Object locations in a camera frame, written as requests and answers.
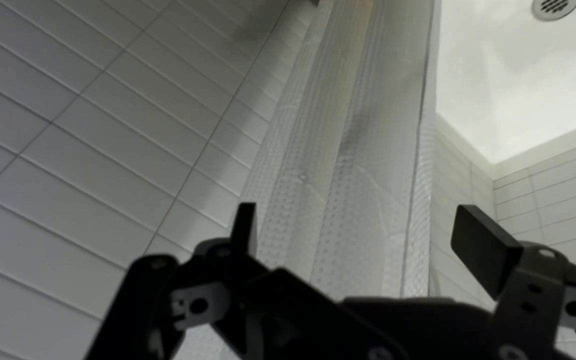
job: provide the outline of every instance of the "ceiling vent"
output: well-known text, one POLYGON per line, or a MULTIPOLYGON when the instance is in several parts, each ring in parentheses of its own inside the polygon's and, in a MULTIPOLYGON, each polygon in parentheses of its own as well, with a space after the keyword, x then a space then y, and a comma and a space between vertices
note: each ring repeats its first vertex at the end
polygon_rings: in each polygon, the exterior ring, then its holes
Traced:
POLYGON ((565 18, 576 10, 576 0, 533 0, 531 13, 542 22, 565 18))

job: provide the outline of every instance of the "ceiling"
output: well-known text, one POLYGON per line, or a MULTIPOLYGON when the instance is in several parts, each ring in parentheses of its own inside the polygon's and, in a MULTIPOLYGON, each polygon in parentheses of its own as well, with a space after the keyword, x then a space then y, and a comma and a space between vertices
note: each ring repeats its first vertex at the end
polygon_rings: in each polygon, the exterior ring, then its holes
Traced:
POLYGON ((576 10, 539 22, 529 0, 443 0, 438 114, 499 163, 576 129, 576 10))

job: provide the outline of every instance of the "shower curtain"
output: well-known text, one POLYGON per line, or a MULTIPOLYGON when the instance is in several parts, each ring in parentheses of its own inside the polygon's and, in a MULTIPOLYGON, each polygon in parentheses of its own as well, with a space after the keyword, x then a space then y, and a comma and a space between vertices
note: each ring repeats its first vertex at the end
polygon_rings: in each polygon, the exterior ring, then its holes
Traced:
MULTIPOLYGON (((427 293, 436 12, 320 2, 243 190, 257 260, 331 298, 427 293)), ((184 351, 229 358, 208 332, 184 351)))

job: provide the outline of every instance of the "black metal bracket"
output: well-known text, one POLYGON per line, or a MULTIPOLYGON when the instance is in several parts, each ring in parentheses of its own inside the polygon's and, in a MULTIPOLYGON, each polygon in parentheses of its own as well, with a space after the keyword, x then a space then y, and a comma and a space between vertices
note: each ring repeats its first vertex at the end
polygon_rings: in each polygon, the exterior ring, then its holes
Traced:
POLYGON ((246 360, 565 360, 560 324, 576 329, 576 266, 516 242, 475 206, 459 206, 452 248, 498 299, 494 311, 446 298, 347 298, 339 303, 252 257, 253 204, 229 238, 202 242, 185 263, 135 260, 88 360, 170 360, 184 334, 210 324, 246 360))

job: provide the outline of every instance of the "screw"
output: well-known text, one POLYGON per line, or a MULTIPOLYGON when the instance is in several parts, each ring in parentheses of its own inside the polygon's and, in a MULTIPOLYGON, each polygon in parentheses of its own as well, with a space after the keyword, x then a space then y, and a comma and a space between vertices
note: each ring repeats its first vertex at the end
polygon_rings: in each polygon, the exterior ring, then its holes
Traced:
POLYGON ((555 251, 548 250, 548 248, 539 248, 539 255, 543 257, 555 257, 555 251))
POLYGON ((166 266, 168 266, 168 261, 162 260, 162 257, 155 257, 155 260, 149 261, 149 267, 152 267, 152 270, 162 270, 162 267, 166 267, 166 266))
POLYGON ((383 345, 373 345, 368 350, 368 360, 391 360, 391 353, 383 345))
POLYGON ((215 257, 228 257, 231 253, 231 250, 225 245, 219 245, 213 250, 213 253, 215 253, 215 257))

